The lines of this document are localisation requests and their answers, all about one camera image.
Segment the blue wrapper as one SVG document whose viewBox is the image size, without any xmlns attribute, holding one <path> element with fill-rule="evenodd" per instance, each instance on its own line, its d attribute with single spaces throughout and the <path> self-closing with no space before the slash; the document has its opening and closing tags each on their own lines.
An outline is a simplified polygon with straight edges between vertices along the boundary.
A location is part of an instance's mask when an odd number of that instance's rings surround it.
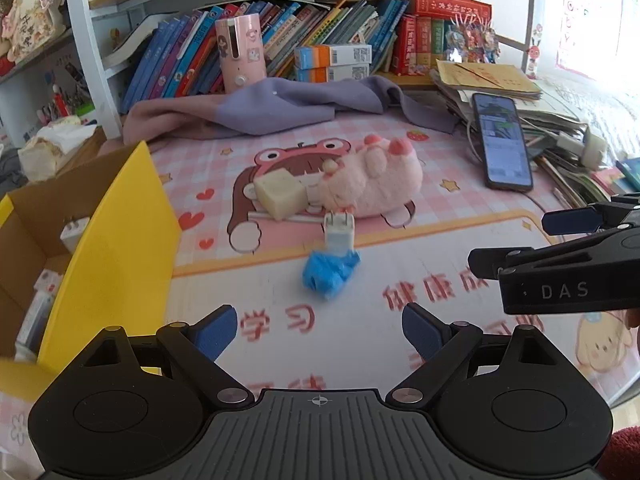
<svg viewBox="0 0 640 480">
<path fill-rule="evenodd" d="M 303 285 L 324 299 L 332 299 L 341 292 L 359 263 L 360 255 L 353 250 L 342 256 L 312 252 L 304 266 Z"/>
</svg>

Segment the small white plug charger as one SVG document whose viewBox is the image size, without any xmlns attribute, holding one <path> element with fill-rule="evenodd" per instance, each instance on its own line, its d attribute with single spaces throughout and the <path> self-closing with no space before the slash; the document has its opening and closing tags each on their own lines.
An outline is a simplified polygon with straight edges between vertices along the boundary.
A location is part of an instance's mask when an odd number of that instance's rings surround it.
<svg viewBox="0 0 640 480">
<path fill-rule="evenodd" d="M 355 248 L 355 219 L 349 212 L 328 212 L 323 218 L 324 249 L 345 255 Z"/>
</svg>

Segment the white printed card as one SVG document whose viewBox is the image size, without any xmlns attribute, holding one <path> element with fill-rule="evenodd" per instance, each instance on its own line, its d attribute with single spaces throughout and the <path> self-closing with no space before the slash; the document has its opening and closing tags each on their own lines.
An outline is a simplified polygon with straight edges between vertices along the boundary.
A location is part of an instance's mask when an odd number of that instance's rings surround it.
<svg viewBox="0 0 640 480">
<path fill-rule="evenodd" d="M 55 296 L 60 289 L 64 275 L 50 269 L 43 269 L 34 284 L 35 292 Z"/>
</svg>

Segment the large white charger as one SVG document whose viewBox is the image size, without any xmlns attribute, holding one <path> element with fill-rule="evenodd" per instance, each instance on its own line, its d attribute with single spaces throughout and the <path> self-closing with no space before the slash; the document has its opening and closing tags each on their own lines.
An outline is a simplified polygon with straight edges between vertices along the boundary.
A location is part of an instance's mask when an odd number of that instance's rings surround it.
<svg viewBox="0 0 640 480">
<path fill-rule="evenodd" d="M 60 234 L 60 241 L 70 254 L 73 254 L 79 244 L 81 237 L 84 235 L 90 218 L 72 220 L 64 226 Z"/>
</svg>

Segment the white cream tube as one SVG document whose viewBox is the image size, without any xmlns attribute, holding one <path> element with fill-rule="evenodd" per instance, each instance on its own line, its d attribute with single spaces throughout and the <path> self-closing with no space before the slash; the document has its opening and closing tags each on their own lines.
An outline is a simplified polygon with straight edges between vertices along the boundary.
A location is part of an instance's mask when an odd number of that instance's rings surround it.
<svg viewBox="0 0 640 480">
<path fill-rule="evenodd" d="M 35 362 L 43 334 L 53 307 L 54 297 L 47 292 L 36 292 L 15 341 L 17 362 Z"/>
</svg>

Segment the cream foam cube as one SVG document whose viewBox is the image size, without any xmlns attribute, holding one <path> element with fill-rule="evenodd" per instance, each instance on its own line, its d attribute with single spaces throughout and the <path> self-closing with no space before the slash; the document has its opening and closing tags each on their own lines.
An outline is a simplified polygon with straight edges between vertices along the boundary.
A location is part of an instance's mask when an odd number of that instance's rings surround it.
<svg viewBox="0 0 640 480">
<path fill-rule="evenodd" d="M 284 168 L 256 178 L 254 190 L 258 202 L 277 221 L 299 214 L 308 206 L 306 186 Z"/>
</svg>

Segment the black smartphone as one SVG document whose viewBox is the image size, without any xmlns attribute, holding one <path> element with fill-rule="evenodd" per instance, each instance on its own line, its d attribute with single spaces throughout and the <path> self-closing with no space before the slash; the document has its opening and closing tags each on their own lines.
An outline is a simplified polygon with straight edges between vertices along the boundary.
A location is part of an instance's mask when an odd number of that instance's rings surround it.
<svg viewBox="0 0 640 480">
<path fill-rule="evenodd" d="M 480 132 L 486 185 L 495 190 L 531 191 L 532 168 L 514 101 L 480 92 L 474 93 L 471 101 Z"/>
</svg>

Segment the stack of papers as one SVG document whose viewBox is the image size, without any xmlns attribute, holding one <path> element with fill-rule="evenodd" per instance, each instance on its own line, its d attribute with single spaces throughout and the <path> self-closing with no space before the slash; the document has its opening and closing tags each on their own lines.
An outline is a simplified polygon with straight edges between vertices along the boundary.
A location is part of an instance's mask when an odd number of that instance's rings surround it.
<svg viewBox="0 0 640 480">
<path fill-rule="evenodd" d="M 554 181 L 560 199 L 570 206 L 581 207 L 589 202 L 634 192 L 614 165 L 612 148 L 600 131 L 580 119 L 554 87 L 545 81 L 538 86 L 541 88 L 539 99 L 514 98 L 513 101 L 524 131 L 529 161 L 535 170 L 546 172 Z M 581 141 L 587 129 L 608 144 L 598 171 L 584 168 L 576 155 L 556 146 L 559 133 L 567 133 Z"/>
</svg>

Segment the pink plush toy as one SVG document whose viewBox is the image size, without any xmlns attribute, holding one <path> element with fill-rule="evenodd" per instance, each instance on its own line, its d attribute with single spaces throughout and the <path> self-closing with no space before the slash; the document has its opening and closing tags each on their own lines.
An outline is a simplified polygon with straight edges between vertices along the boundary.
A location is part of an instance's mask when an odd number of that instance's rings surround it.
<svg viewBox="0 0 640 480">
<path fill-rule="evenodd" d="M 422 165 L 408 139 L 370 134 L 358 150 L 323 163 L 317 190 L 327 212 L 382 217 L 399 228 L 412 220 L 422 182 Z"/>
</svg>

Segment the yellow cardboard box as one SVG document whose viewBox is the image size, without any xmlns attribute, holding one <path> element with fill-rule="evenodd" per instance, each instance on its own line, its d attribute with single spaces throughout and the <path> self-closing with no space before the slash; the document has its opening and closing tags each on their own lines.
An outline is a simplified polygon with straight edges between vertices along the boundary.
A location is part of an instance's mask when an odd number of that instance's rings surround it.
<svg viewBox="0 0 640 480">
<path fill-rule="evenodd" d="M 66 223 L 89 217 L 73 254 Z M 1 201 L 1 393 L 35 401 L 106 326 L 130 335 L 163 323 L 181 229 L 149 148 L 102 155 Z M 15 339 L 43 269 L 64 278 L 35 362 L 14 360 Z"/>
</svg>

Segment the brown paper envelope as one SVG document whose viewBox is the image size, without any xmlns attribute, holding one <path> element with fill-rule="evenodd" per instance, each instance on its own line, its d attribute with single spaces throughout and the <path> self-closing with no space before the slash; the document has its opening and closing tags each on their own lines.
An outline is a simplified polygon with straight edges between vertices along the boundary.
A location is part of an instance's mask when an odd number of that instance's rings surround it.
<svg viewBox="0 0 640 480">
<path fill-rule="evenodd" d="M 541 88 L 519 68 L 506 64 L 437 61 L 439 80 L 456 90 L 470 90 L 518 98 L 539 99 Z"/>
</svg>

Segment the pink purple cloth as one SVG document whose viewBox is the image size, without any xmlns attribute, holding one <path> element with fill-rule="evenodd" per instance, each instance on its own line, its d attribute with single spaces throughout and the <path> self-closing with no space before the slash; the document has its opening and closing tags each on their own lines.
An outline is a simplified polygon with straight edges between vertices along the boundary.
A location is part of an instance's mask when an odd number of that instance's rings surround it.
<svg viewBox="0 0 640 480">
<path fill-rule="evenodd" d="M 416 102 L 380 76 L 323 84 L 266 78 L 226 96 L 201 94 L 137 102 L 122 127 L 122 144 L 159 138 L 268 136 L 332 122 L 339 112 L 383 115 L 391 108 L 418 127 L 450 133 L 457 125 L 443 108 Z"/>
</svg>

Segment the lower orange blue box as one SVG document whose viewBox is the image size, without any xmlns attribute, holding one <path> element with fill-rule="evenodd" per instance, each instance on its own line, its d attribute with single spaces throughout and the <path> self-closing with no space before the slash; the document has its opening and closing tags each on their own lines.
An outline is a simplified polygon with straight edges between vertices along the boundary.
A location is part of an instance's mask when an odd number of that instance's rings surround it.
<svg viewBox="0 0 640 480">
<path fill-rule="evenodd" d="M 341 81 L 347 79 L 360 80 L 367 78 L 367 76 L 370 75 L 370 65 L 364 63 L 308 68 L 308 70 L 302 70 L 301 68 L 296 67 L 294 73 L 297 81 L 322 84 L 322 82 Z"/>
</svg>

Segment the upper orange blue box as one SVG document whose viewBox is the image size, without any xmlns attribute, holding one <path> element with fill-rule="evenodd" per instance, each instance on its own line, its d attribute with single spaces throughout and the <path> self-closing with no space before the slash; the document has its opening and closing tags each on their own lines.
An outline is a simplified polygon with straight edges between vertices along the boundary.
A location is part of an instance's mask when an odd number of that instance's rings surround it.
<svg viewBox="0 0 640 480">
<path fill-rule="evenodd" d="M 372 62 L 370 44 L 319 44 L 295 49 L 294 62 L 301 70 L 367 64 Z"/>
</svg>

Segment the pink ceramic figurine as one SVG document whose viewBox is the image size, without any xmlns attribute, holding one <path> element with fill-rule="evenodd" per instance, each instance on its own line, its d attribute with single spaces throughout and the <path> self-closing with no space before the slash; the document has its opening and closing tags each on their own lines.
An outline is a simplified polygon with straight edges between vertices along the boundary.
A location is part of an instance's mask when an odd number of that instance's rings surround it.
<svg viewBox="0 0 640 480">
<path fill-rule="evenodd" d="M 1 38 L 9 43 L 8 61 L 21 63 L 66 32 L 61 12 L 65 0 L 13 0 L 2 18 Z"/>
</svg>

